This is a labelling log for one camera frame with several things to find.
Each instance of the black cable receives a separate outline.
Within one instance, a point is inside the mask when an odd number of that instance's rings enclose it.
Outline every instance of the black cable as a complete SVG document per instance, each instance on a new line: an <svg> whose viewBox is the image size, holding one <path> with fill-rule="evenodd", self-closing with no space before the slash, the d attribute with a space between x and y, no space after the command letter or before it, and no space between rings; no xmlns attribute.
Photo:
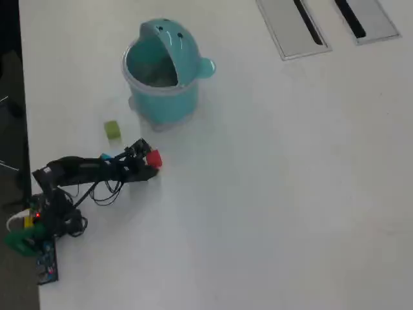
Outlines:
<svg viewBox="0 0 413 310"><path fill-rule="evenodd" d="M86 197L90 194L90 192L92 192L95 189L96 185L99 183L100 181L96 181L95 183L93 183L93 185L89 187L89 189L83 194L83 196L80 197L80 199L76 201L73 208L76 209L82 203L82 201L86 199Z"/></svg>

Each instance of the yellow-green block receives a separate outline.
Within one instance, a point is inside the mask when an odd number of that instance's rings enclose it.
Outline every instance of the yellow-green block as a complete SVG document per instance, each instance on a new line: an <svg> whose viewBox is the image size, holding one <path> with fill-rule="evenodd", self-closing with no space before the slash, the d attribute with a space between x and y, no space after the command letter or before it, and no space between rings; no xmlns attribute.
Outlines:
<svg viewBox="0 0 413 310"><path fill-rule="evenodd" d="M105 131L109 140L119 139L121 137L121 130L117 121L107 121L105 123Z"/></svg>

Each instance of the table surface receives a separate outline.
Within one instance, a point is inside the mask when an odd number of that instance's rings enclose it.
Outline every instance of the table surface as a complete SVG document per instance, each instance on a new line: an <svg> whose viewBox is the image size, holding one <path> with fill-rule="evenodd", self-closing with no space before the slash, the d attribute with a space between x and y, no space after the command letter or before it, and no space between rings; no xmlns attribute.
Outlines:
<svg viewBox="0 0 413 310"><path fill-rule="evenodd" d="M164 161L115 204L84 201L42 310L411 309L413 5L382 0L403 37L365 46L330 0L309 5L333 51L284 62L254 0L20 0L31 169L118 153L110 118ZM166 132L121 74L153 17L217 65Z"/></svg>

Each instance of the teal trash can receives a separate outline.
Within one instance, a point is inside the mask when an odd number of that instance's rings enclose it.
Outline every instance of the teal trash can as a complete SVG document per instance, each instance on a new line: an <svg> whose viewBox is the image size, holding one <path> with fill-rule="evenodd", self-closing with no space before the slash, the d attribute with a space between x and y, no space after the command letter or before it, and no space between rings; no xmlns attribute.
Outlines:
<svg viewBox="0 0 413 310"><path fill-rule="evenodd" d="M169 19L141 25L139 38L122 58L122 72L138 112L163 128L191 115L198 100L198 78L209 78L216 66L199 54L190 32Z"/></svg>

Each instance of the cable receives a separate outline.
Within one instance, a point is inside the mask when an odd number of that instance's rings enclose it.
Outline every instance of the cable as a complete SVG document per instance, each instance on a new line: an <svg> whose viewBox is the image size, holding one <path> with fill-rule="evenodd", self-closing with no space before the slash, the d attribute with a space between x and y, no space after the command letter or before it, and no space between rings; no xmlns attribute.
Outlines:
<svg viewBox="0 0 413 310"><path fill-rule="evenodd" d="M30 209L26 209L26 210L20 211L19 213L16 213L15 215L13 215L13 216L12 216L11 218L9 218L9 219L7 220L7 222L6 222L6 228L7 228L7 230L8 230L8 231L11 231L11 230L10 230L10 227L9 227L11 221L15 220L16 218L25 218L26 216L29 216L29 215L30 215Z"/></svg>
<svg viewBox="0 0 413 310"><path fill-rule="evenodd" d="M106 185L108 191L112 194L109 197L106 197L104 199L97 199L95 197L95 189L96 188L93 189L92 191L90 191L89 196L97 205L106 206L106 205L110 205L110 204L114 203L115 200L117 199L117 197L119 196L119 193L121 192L121 189L122 189L124 183L121 182L121 181L118 181L116 183L115 189L113 189L107 181L105 181L105 185Z"/></svg>
<svg viewBox="0 0 413 310"><path fill-rule="evenodd" d="M68 194L72 198L76 198L76 197L79 196L79 184L77 184L77 193L76 193L76 195L70 194L68 191L62 189L61 187L58 187L58 189L61 189L62 191L64 191L66 194Z"/></svg>

